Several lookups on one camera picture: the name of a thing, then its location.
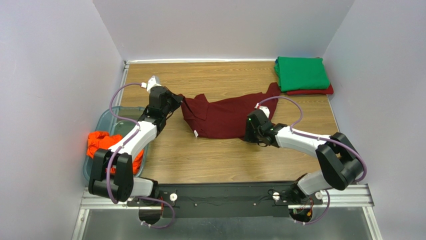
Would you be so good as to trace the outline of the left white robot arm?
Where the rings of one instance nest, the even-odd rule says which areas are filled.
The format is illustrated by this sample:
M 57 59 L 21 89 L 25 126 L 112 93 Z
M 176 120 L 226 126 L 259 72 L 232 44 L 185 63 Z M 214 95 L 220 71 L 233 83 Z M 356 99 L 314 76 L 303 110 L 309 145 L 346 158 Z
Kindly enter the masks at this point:
M 149 103 L 143 114 L 122 140 L 108 149 L 98 149 L 93 156 L 88 191 L 109 198 L 114 204 L 129 198 L 154 196 L 155 181 L 134 176 L 134 157 L 158 137 L 168 118 L 184 100 L 183 96 L 158 83 L 150 86 L 143 82 L 139 86 L 149 93 Z

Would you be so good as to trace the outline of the maroon t shirt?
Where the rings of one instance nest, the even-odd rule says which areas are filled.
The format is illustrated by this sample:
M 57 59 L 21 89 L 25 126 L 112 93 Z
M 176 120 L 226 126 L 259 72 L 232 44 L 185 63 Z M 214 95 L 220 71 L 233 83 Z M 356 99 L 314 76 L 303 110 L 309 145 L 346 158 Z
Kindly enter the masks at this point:
M 271 83 L 265 93 L 251 93 L 215 102 L 209 102 L 202 93 L 194 98 L 185 97 L 181 111 L 184 120 L 198 138 L 243 138 L 247 115 L 255 110 L 260 101 L 280 94 L 277 83 Z

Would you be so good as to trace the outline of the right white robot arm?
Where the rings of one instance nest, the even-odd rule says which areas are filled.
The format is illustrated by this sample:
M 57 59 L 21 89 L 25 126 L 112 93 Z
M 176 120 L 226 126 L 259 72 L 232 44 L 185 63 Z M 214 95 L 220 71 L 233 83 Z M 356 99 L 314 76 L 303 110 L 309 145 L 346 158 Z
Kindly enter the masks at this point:
M 302 175 L 285 191 L 286 199 L 293 203 L 302 203 L 323 190 L 345 190 L 365 173 L 357 151 L 343 133 L 317 135 L 286 124 L 273 124 L 261 109 L 247 115 L 244 141 L 292 149 L 317 158 L 320 169 Z

